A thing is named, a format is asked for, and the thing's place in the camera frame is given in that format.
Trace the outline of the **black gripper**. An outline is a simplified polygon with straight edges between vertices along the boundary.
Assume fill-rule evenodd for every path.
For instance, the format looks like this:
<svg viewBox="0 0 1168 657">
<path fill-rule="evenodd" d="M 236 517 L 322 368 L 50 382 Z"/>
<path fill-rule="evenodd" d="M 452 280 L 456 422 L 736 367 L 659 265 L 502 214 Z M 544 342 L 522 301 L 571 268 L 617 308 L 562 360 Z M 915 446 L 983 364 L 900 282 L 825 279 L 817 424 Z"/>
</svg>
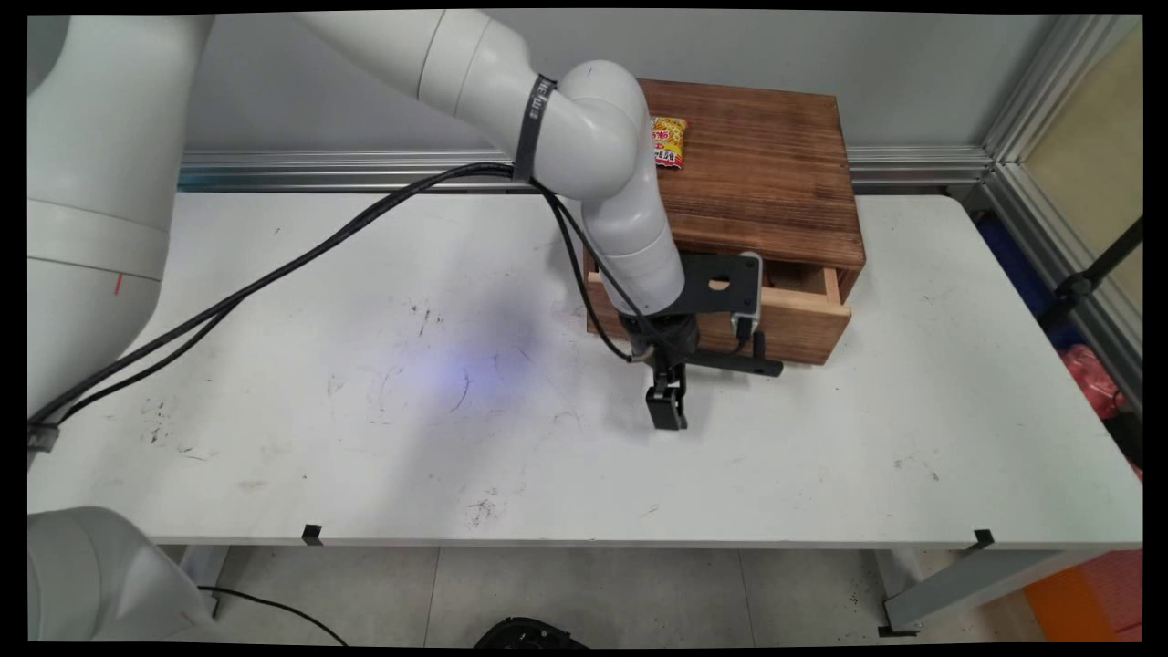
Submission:
<svg viewBox="0 0 1168 657">
<path fill-rule="evenodd" d="M 700 341 L 696 314 L 630 316 L 630 343 L 633 358 L 653 367 L 653 381 L 645 401 L 655 429 L 684 430 L 684 362 Z"/>
</svg>

